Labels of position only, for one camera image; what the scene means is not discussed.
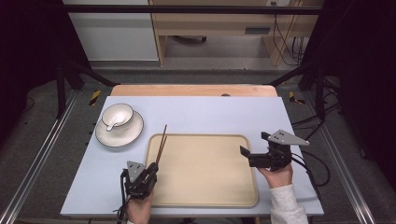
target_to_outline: aluminum rail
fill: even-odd
[[[38,178],[38,175],[44,166],[44,163],[47,160],[48,155],[50,154],[53,145],[55,144],[56,139],[58,138],[67,118],[72,111],[73,105],[78,97],[78,91],[72,91],[69,99],[68,99],[68,107],[64,111],[64,114],[55,120],[55,123],[52,126],[52,129],[49,132],[46,140],[38,151],[35,160],[29,168],[26,176],[22,180],[17,192],[14,194],[14,197],[11,199],[8,204],[6,210],[0,216],[1,224],[12,224],[17,218],[18,213],[21,211],[21,208],[32,189],[35,181]]]
[[[307,100],[311,111],[315,114],[316,110],[314,108],[314,99],[312,94],[304,92],[303,95],[304,98]],[[352,176],[352,173],[350,173],[349,169],[347,168],[347,164],[341,156],[336,144],[332,140],[332,136],[327,129],[326,123],[323,123],[321,125],[320,132],[322,134],[324,142],[327,144],[327,149],[329,156],[332,160],[332,164],[334,165],[334,168],[340,177],[341,183],[344,186],[346,194],[349,197],[350,202],[352,203],[353,209],[355,210],[359,221],[361,222],[361,224],[375,224],[373,214],[371,213],[369,206],[364,200],[361,191],[359,190],[359,187]]]
[[[42,5],[45,9],[73,13],[197,13],[197,14],[276,14],[322,15],[341,9],[322,7],[243,7],[243,6],[140,6],[140,5]]]

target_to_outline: metal frame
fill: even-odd
[[[277,14],[277,15],[324,15],[324,14],[334,14],[334,13],[341,13],[343,15],[340,17],[339,21],[334,25],[331,29],[330,33],[326,36],[326,38],[321,42],[318,50],[315,52],[315,56],[313,60],[310,60],[306,63],[303,63],[297,69],[287,73],[285,76],[273,81],[270,85],[277,86],[281,84],[283,81],[288,80],[294,76],[301,75],[303,72],[306,72],[312,67],[319,72],[319,79],[318,81],[322,80],[322,74],[320,70],[320,56],[322,51],[324,50],[326,41],[328,41],[337,25],[342,21],[342,19],[347,14],[347,11],[353,5],[355,0],[349,5],[346,11],[342,11],[340,9],[323,9],[321,7],[225,7],[225,6],[214,6],[214,7],[206,7],[206,6],[113,6],[113,5],[105,5],[105,6],[98,6],[98,5],[44,5],[43,3],[39,2],[37,6],[39,9],[42,10],[64,10],[66,12],[73,12],[73,13],[201,13],[201,14]],[[44,142],[42,148],[38,152],[35,161],[33,162],[31,168],[29,169],[28,173],[26,174],[25,178],[23,179],[17,193],[14,195],[13,199],[11,200],[10,204],[8,205],[6,211],[2,214],[0,218],[0,223],[13,223],[15,218],[17,217],[21,207],[30,192],[30,189],[33,187],[36,178],[41,170],[41,167],[45,163],[46,158],[50,154],[51,148],[59,135],[60,130],[62,129],[67,117],[73,107],[73,103],[77,98],[77,93],[72,94],[71,98],[69,98],[69,105],[66,107],[66,102],[64,99],[64,77],[67,77],[61,67],[70,66],[74,69],[77,69],[87,75],[99,80],[103,84],[107,86],[113,86],[117,83],[111,82],[106,80],[103,77],[95,74],[91,69],[84,68],[78,64],[71,63],[71,62],[62,62],[59,67],[57,81],[58,81],[58,101],[59,101],[59,113],[58,119],[56,120],[49,136],[47,137],[46,141]],[[315,77],[306,77],[300,82],[300,88],[307,88],[308,86],[312,85],[313,81],[315,81]],[[357,187],[356,183],[353,180],[350,172],[348,171],[341,155],[339,154],[335,144],[333,143],[327,128],[321,129],[322,134],[324,136],[325,141],[330,146],[329,153],[332,158],[332,161],[337,169],[337,173],[340,175],[342,183],[346,189],[346,193],[349,196],[352,205],[356,211],[356,214],[361,221],[361,223],[375,223],[375,220],[368,209],[367,204],[365,203],[364,199],[361,196],[359,188]]]

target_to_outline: gray floor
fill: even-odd
[[[263,84],[286,74],[294,66],[281,64],[273,67],[264,50],[259,37],[209,37],[205,43],[199,40],[171,38],[166,51],[165,65],[160,67],[149,63],[97,63],[96,71],[111,80],[121,83],[238,83]],[[61,219],[71,222],[68,217],[59,215],[65,192],[73,181],[74,174],[83,157],[86,144],[91,138],[94,123],[99,116],[102,105],[111,88],[97,83],[90,77],[83,76],[86,84],[78,97],[70,116],[63,126],[51,152],[47,157],[40,175],[25,198],[20,208],[18,221],[21,218]],[[309,101],[311,91],[299,92],[293,78],[277,88],[283,97],[290,122],[308,118],[313,115],[309,104],[301,105],[289,101],[289,93],[293,91],[297,99]],[[89,105],[94,91],[101,94],[97,103]],[[29,92],[28,111],[23,113],[21,120],[14,127],[12,135],[0,151],[0,209],[7,208],[20,183],[35,160],[50,129],[55,122],[57,113],[56,85],[50,82]],[[330,95],[326,98],[327,105],[337,102]],[[327,115],[325,126],[328,129],[337,149],[346,161],[364,201],[370,208],[376,223],[396,223],[396,194],[382,176],[374,161],[361,158],[359,145],[349,130],[346,121],[335,110]],[[311,122],[304,127],[315,125]],[[295,129],[301,137],[308,136],[313,129]],[[328,185],[319,188],[322,195],[323,217],[314,217],[314,223],[361,223],[356,215],[350,196],[337,173],[329,155],[328,145],[318,130],[310,138],[311,146],[303,148],[328,164],[332,178]],[[323,167],[304,156],[307,165],[314,172],[318,182],[325,179]],[[39,219],[37,223],[46,223]],[[48,223],[60,223],[60,220],[49,220]]]

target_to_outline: white cabinet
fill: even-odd
[[[65,5],[147,5],[147,0],[64,0]],[[69,13],[90,61],[158,61],[148,13]]]

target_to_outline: chopsticks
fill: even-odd
[[[165,124],[165,128],[163,129],[163,138],[161,139],[160,149],[158,150],[157,160],[155,161],[155,163],[157,163],[157,165],[158,165],[158,162],[160,162],[161,155],[163,154],[163,147],[165,146],[166,138],[168,137],[168,136],[165,136],[167,126],[168,125]]]

